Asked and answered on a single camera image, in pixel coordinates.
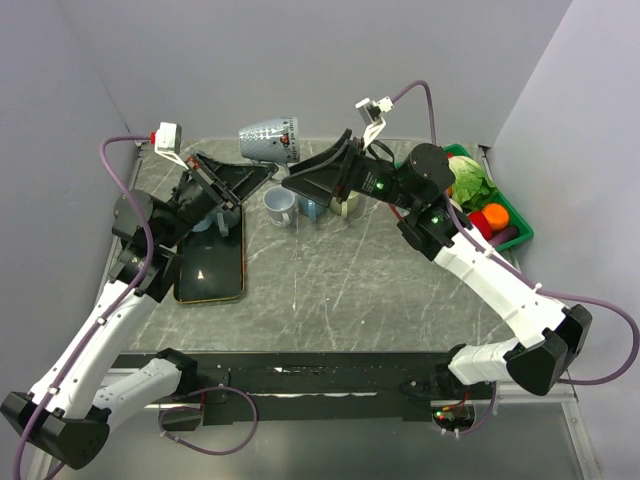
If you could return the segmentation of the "small patterned grey mug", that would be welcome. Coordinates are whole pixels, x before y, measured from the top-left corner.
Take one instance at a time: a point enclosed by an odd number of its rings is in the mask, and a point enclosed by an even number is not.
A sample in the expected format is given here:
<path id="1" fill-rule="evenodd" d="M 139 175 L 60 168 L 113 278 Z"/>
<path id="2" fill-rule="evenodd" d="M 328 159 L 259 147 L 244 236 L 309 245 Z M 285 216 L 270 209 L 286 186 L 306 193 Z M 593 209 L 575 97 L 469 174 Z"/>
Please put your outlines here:
<path id="1" fill-rule="evenodd" d="M 247 160 L 272 163 L 289 173 L 300 161 L 299 122 L 295 116 L 278 117 L 244 127 L 238 132 L 240 155 Z"/>

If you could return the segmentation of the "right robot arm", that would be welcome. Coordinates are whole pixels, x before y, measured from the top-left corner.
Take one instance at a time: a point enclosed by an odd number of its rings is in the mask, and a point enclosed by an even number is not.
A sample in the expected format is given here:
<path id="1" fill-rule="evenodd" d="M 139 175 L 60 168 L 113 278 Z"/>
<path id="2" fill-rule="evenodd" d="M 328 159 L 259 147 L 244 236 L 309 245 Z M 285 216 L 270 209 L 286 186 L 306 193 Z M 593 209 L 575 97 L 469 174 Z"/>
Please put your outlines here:
<path id="1" fill-rule="evenodd" d="M 346 131 L 329 149 L 293 166 L 282 184 L 324 207 L 357 192 L 406 210 L 397 226 L 407 243 L 460 279 L 508 325 L 514 334 L 508 341 L 450 351 L 436 376 L 444 396 L 459 398 L 473 384 L 497 381 L 544 396 L 580 353 L 592 316 L 510 272 L 466 215 L 448 204 L 446 190 L 454 180 L 439 146 L 421 143 L 394 165 L 369 156 Z"/>

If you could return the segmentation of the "white grey mug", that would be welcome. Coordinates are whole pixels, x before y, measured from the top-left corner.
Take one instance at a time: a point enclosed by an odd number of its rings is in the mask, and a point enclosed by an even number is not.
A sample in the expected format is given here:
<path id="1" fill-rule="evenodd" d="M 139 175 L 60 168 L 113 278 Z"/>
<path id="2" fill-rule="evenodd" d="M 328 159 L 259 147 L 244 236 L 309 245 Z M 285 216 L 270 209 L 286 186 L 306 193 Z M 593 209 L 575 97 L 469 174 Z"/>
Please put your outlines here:
<path id="1" fill-rule="evenodd" d="M 271 222 L 276 226 L 285 227 L 294 220 L 297 196 L 282 186 L 274 186 L 264 193 L 263 204 Z"/>

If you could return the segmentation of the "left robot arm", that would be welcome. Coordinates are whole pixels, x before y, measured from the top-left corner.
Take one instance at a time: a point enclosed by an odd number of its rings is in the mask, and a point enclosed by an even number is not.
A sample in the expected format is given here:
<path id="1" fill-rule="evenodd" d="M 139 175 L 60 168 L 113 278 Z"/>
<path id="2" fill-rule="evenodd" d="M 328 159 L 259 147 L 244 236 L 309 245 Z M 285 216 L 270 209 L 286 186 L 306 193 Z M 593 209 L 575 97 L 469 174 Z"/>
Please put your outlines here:
<path id="1" fill-rule="evenodd" d="M 1 413 L 22 445 L 32 444 L 79 470 L 97 456 L 112 430 L 149 403 L 169 396 L 185 402 L 195 395 L 196 360 L 171 348 L 110 387 L 101 382 L 129 335 L 177 279 L 180 258 L 174 246 L 216 208 L 241 206 L 277 171 L 274 165 L 221 163 L 197 152 L 166 201 L 144 190 L 121 189 L 112 226 L 121 250 L 94 309 L 47 373 L 2 402 Z"/>

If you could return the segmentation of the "light blue faceted mug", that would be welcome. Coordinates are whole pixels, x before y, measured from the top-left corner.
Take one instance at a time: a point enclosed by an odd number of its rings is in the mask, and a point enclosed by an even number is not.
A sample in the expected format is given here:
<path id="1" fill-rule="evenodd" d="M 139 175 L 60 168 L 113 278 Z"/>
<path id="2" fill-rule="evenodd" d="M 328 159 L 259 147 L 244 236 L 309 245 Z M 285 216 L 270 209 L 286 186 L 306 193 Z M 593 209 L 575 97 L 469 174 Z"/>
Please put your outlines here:
<path id="1" fill-rule="evenodd" d="M 193 228 L 194 233 L 200 233 L 206 231 L 212 225 L 212 219 L 206 216 L 203 220 L 198 222 Z"/>

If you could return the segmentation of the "dark grey mug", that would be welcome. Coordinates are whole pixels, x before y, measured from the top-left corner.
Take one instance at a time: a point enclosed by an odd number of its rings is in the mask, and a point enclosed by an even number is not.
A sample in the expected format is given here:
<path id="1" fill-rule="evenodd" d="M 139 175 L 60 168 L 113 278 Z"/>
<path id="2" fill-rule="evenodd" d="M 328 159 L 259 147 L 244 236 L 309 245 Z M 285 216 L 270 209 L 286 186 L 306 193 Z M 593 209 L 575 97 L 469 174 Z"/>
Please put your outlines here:
<path id="1" fill-rule="evenodd" d="M 228 237 L 230 231 L 239 224 L 241 215 L 242 209 L 240 207 L 233 210 L 218 207 L 210 212 L 211 221 L 223 238 Z"/>

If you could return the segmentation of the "pale green mug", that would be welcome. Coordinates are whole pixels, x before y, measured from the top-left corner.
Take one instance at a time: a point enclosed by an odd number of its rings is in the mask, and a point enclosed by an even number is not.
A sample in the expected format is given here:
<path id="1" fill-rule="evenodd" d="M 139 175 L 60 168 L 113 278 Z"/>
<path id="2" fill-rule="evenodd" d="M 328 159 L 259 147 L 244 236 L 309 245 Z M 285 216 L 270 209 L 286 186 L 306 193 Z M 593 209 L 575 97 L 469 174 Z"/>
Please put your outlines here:
<path id="1" fill-rule="evenodd" d="M 359 194 L 355 191 L 351 191 L 347 198 L 343 201 L 338 201 L 337 198 L 331 200 L 329 209 L 341 218 L 347 218 L 350 214 L 353 214 L 359 204 Z"/>

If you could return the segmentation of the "blue mug orange inside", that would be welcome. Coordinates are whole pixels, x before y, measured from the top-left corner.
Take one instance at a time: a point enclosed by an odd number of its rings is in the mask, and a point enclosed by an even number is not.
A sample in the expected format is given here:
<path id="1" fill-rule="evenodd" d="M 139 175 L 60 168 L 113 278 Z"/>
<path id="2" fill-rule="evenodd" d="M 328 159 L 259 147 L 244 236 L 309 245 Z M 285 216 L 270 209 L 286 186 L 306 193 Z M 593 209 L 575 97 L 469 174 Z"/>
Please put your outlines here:
<path id="1" fill-rule="evenodd" d="M 298 196 L 298 209 L 312 223 L 316 223 L 325 212 L 325 208 L 321 204 L 303 195 Z"/>

